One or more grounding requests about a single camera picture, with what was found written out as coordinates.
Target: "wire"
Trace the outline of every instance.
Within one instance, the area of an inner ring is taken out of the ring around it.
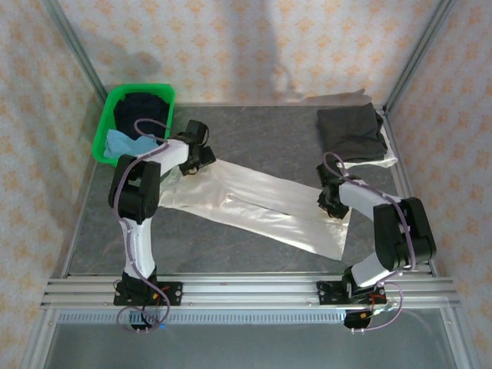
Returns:
[[[131,225],[130,223],[125,219],[125,218],[122,218],[119,214],[119,211],[118,211],[118,205],[119,205],[119,201],[120,201],[120,197],[121,197],[121,191],[123,190],[123,185],[125,184],[125,181],[126,181],[126,178],[128,177],[128,175],[130,174],[131,170],[135,167],[135,165],[137,165],[138,163],[144,161],[145,159],[149,159],[151,158],[152,156],[154,155],[157,155],[157,154],[160,154],[164,151],[166,151],[168,148],[169,148],[169,144],[167,142],[166,139],[164,138],[159,138],[159,137],[154,137],[152,135],[148,135],[144,132],[142,132],[140,130],[140,128],[138,127],[138,124],[143,122],[143,121],[149,121],[151,123],[154,123],[156,125],[160,125],[161,127],[164,127],[166,130],[169,130],[170,128],[165,125],[164,123],[161,123],[159,121],[156,121],[154,119],[150,119],[150,118],[141,118],[141,119],[137,119],[135,121],[135,123],[133,124],[134,126],[134,129],[136,130],[137,133],[139,133],[140,135],[142,136],[145,136],[145,137],[149,137],[149,138],[152,138],[156,141],[159,141],[159,142],[162,142],[163,145],[159,146],[158,148],[154,149],[154,150],[151,150],[149,152],[146,152],[140,156],[138,156],[126,169],[125,169],[125,172],[123,173],[123,175],[121,176],[121,180],[120,182],[118,183],[118,186],[116,188],[116,192],[115,192],[115,203],[114,203],[114,210],[115,210],[115,214],[116,214],[116,218],[122,223],[125,225],[125,228],[126,228],[126,253],[127,253],[127,256],[128,256],[128,261],[130,262],[131,264],[131,267],[133,268],[133,270],[135,271],[136,275],[147,285],[149,286],[150,288],[152,288],[153,290],[155,290],[158,295],[160,295],[162,297],[162,299],[165,301],[166,305],[167,305],[167,310],[166,310],[166,313],[164,314],[164,317],[161,319],[161,320],[158,320],[158,317],[154,317],[152,314],[149,314],[147,311],[145,311],[144,309],[141,309],[137,306],[126,306],[126,307],[123,307],[119,312],[118,312],[118,315],[116,315],[116,324],[119,325],[123,330],[125,331],[129,331],[129,332],[135,332],[133,329],[130,329],[130,328],[127,328],[125,327],[124,325],[121,324],[120,322],[120,319],[121,319],[121,315],[123,314],[124,311],[128,310],[128,309],[133,309],[133,310],[136,310],[136,311],[140,311],[143,315],[145,315],[146,317],[148,317],[149,319],[152,319],[154,324],[150,327],[150,328],[145,328],[145,331],[146,333],[149,333],[150,331],[153,331],[154,329],[157,329],[158,327],[161,326],[161,324],[168,318],[168,315],[171,311],[171,303],[169,302],[169,299],[168,297],[166,296],[166,294],[159,288],[157,287],[156,285],[152,284],[146,277],[144,277],[144,275],[138,270],[137,266],[135,265],[135,259],[133,258],[133,255],[131,254]]]
[[[335,170],[333,170],[330,167],[330,165],[328,165],[328,162],[327,162],[327,156],[328,155],[333,156],[334,158],[336,158],[338,160],[338,162],[341,165],[342,175],[340,175],[339,173],[337,173]],[[366,190],[368,190],[368,191],[370,191],[370,192],[372,192],[374,194],[377,194],[378,196],[381,196],[384,200],[388,201],[390,204],[393,205],[393,207],[395,208],[395,210],[398,213],[398,217],[400,218],[400,222],[403,225],[405,239],[407,241],[407,246],[408,246],[408,253],[410,254],[410,264],[411,264],[410,270],[411,271],[414,270],[415,269],[415,264],[416,264],[414,244],[412,243],[412,238],[411,238],[410,232],[408,230],[407,220],[405,219],[404,213],[401,210],[400,205],[391,196],[386,195],[383,191],[381,191],[381,190],[379,190],[377,188],[373,188],[373,187],[369,186],[368,184],[360,183],[358,181],[353,180],[352,178],[349,178],[348,171],[345,168],[345,163],[344,163],[343,159],[340,157],[340,155],[338,155],[338,154],[336,154],[334,152],[331,152],[331,151],[325,152],[323,154],[323,164],[326,167],[326,169],[330,173],[332,173],[334,176],[336,176],[336,177],[338,177],[340,179],[343,179],[344,181],[346,181],[346,182],[348,182],[348,183],[350,183],[352,185],[356,185],[356,186],[358,186],[360,188],[364,188],[364,189],[366,189]],[[384,284],[392,284],[393,286],[395,286],[398,289],[398,294],[400,295],[400,306],[398,307],[397,313],[387,323],[384,323],[382,325],[378,325],[377,327],[371,327],[371,328],[368,327],[368,328],[365,328],[365,329],[363,329],[363,328],[361,328],[361,329],[353,329],[352,328],[352,333],[354,333],[354,332],[364,333],[365,331],[375,331],[377,329],[380,329],[380,328],[383,328],[383,327],[387,327],[388,325],[390,325],[391,323],[393,323],[397,319],[397,317],[401,313],[401,309],[403,308],[403,299],[404,299],[404,297],[403,297],[403,291],[401,290],[401,287],[398,284],[396,284],[394,282],[388,282],[387,279],[393,277],[396,274],[400,274],[400,273],[403,273],[403,268],[401,268],[400,270],[393,271],[388,276],[380,279],[377,282],[377,286],[382,286]]]

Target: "patterned wallpaper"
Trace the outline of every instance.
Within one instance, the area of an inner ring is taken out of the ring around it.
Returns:
[[[439,1],[60,2],[105,85],[168,82],[179,102],[271,105],[361,88],[385,103]]]
[[[492,367],[492,2],[461,0],[391,116],[437,265],[457,279]]]
[[[2,0],[0,18],[0,367],[16,368],[73,235],[101,108],[40,1]]]

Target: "green basket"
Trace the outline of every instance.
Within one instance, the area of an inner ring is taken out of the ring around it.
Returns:
[[[125,98],[129,92],[149,92],[166,101],[169,104],[168,121],[165,124],[170,128],[172,123],[172,112],[175,109],[175,90],[170,85],[160,83],[141,83],[132,85],[121,85],[108,94],[105,107],[99,120],[98,130],[95,132],[94,142],[92,142],[92,156],[95,160],[103,164],[110,164],[113,167],[118,163],[118,159],[105,158],[106,137],[110,129],[116,129],[115,116],[113,111],[118,101]],[[168,138],[171,132],[166,130],[164,138]]]

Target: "gray felt surface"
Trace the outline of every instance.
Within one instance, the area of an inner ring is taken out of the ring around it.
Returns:
[[[210,128],[217,158],[269,175],[321,188],[316,166],[321,142],[318,107],[177,107],[173,131],[189,119]],[[362,165],[350,170],[390,194],[390,169]],[[120,274],[125,265],[121,229],[108,206],[114,168],[98,165],[85,206],[70,274]],[[352,212],[342,261],[283,244],[239,228],[174,209],[159,208],[152,221],[152,248],[159,274],[193,272],[342,272],[374,249],[372,222]]]

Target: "white pants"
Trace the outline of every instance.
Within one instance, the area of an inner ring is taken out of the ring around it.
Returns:
[[[196,175],[175,168],[162,182],[159,205],[262,234],[341,260],[350,212],[328,217],[317,206],[321,189],[217,160]]]

